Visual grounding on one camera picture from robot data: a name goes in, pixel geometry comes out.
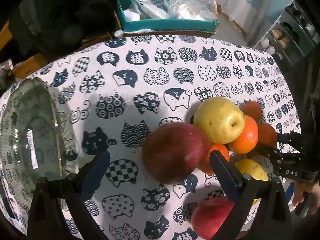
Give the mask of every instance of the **yellow fruit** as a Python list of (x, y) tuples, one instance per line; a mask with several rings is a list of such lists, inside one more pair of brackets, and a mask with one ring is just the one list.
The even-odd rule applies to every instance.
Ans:
[[(260, 163), (257, 163), (252, 159), (243, 159), (237, 161), (235, 166), (242, 174), (247, 173), (250, 174), (254, 179), (268, 181), (267, 172), (262, 168)], [(257, 203), (259, 200), (260, 198), (255, 199), (252, 204)]]
[(232, 101), (213, 97), (202, 102), (193, 122), (204, 131), (212, 143), (226, 144), (240, 136), (245, 117)]

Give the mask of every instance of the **human hand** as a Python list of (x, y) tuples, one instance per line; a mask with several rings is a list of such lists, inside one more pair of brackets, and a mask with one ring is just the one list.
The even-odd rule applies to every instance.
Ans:
[(294, 197), (292, 200), (292, 203), (294, 205), (298, 205), (299, 203), (302, 203), (304, 201), (303, 192), (309, 192), (314, 196), (313, 203), (311, 207), (309, 208), (309, 213), (314, 215), (318, 211), (318, 208), (320, 207), (320, 185), (319, 182), (312, 182), (312, 183), (301, 183), (301, 182), (295, 182), (294, 185)]

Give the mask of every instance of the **tangerine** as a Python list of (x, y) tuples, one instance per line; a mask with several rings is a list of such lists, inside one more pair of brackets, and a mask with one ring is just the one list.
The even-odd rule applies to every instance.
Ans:
[(212, 144), (210, 147), (210, 150), (208, 151), (207, 154), (204, 155), (203, 159), (201, 160), (201, 162), (198, 166), (198, 169), (203, 171), (205, 174), (210, 174), (210, 175), (214, 174), (214, 172), (209, 164), (210, 153), (213, 150), (219, 150), (227, 161), (230, 160), (229, 151), (223, 144), (219, 144), (219, 143)]
[(271, 147), (277, 147), (277, 133), (271, 124), (266, 122), (258, 123), (258, 142), (269, 145)]
[(262, 108), (256, 101), (247, 102), (244, 105), (242, 112), (245, 115), (251, 116), (256, 122), (259, 122), (262, 117)]
[(250, 152), (257, 144), (258, 134), (256, 121), (252, 117), (246, 115), (245, 126), (242, 133), (237, 139), (228, 144), (230, 150), (238, 154)]

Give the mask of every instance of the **white label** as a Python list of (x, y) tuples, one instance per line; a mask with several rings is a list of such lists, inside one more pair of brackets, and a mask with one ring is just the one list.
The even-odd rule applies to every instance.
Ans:
[(32, 130), (27, 132), (27, 138), (28, 138), (28, 144), (29, 144), (30, 153), (31, 153), (31, 164), (32, 164), (33, 169), (37, 169), (37, 168), (39, 168), (39, 165), (38, 165), (38, 161), (37, 161), (35, 145), (33, 142)]

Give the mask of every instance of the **cat print tablecloth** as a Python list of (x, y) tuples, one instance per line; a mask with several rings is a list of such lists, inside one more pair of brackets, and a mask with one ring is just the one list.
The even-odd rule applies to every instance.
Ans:
[[(122, 38), (61, 58), (33, 77), (43, 80), (59, 112), (68, 172), (77, 172), (100, 151), (110, 152), (100, 188), (84, 203), (110, 239), (197, 239), (190, 216), (197, 202), (224, 195), (217, 178), (196, 169), (179, 184), (163, 185), (146, 172), (141, 146), (161, 125), (190, 122), (205, 99), (225, 97), (240, 108), (257, 101), (263, 108), (260, 122), (280, 133), (300, 132), (290, 90), (273, 58), (227, 41), (183, 35)], [(1, 97), (1, 114), (15, 88)], [(278, 148), (295, 151), (283, 144)], [(271, 179), (270, 160), (258, 161)], [(2, 200), (0, 208), (26, 233), (28, 215), (17, 206), (14, 189), (7, 191), (16, 219), (8, 217)], [(65, 203), (63, 214), (71, 233), (81, 238)]]

